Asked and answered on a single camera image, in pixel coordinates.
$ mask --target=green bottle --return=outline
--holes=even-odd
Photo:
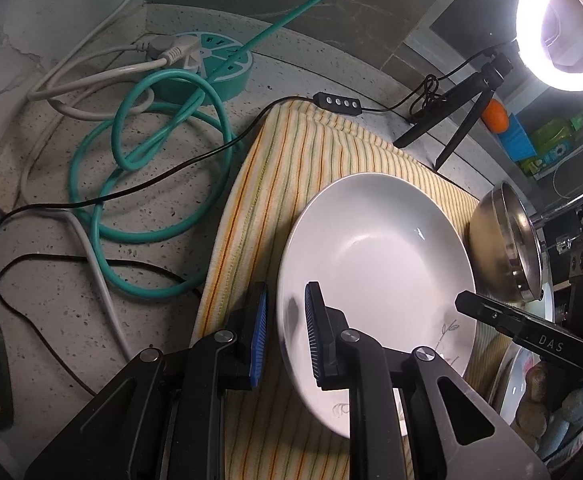
[[[529,140],[536,156],[521,160],[518,165],[532,176],[558,162],[574,148],[574,134],[583,127],[583,114],[571,120],[556,118],[533,132]]]

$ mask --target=orange fruit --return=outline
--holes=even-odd
[[[481,118],[485,126],[493,134],[501,134],[509,128],[509,116],[505,107],[500,102],[492,99],[489,101],[487,108],[482,113]]]

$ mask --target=striped cloth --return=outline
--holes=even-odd
[[[295,219],[325,186],[363,171],[411,182],[440,206],[467,240],[469,219],[478,203],[474,197],[344,117],[308,102],[278,105],[269,113],[231,190],[193,340],[223,326],[227,311],[239,303],[250,282],[267,282],[273,304],[278,266]],[[227,479],[348,478],[349,441],[318,422],[295,392],[273,318],[270,314],[260,386],[254,392],[229,392],[226,399]],[[510,340],[485,325],[476,335],[465,379],[484,395]]]

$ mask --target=metal screw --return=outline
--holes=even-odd
[[[213,338],[219,343],[229,343],[234,338],[234,333],[231,330],[218,330]]]
[[[160,357],[160,352],[155,348],[145,348],[140,352],[140,360],[143,363],[152,363]]]
[[[361,335],[358,332],[356,332],[355,330],[348,328],[347,330],[343,330],[342,332],[340,332],[340,337],[343,338],[343,341],[348,341],[349,343],[355,343],[356,341],[360,340]]]
[[[436,357],[436,352],[434,352],[428,346],[418,346],[415,349],[415,356],[420,359],[420,361],[432,361],[434,357]]]

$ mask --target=stainless steel bowl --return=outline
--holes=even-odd
[[[476,285],[495,300],[540,299],[540,244],[523,204],[503,182],[478,204],[469,223],[469,247]]]

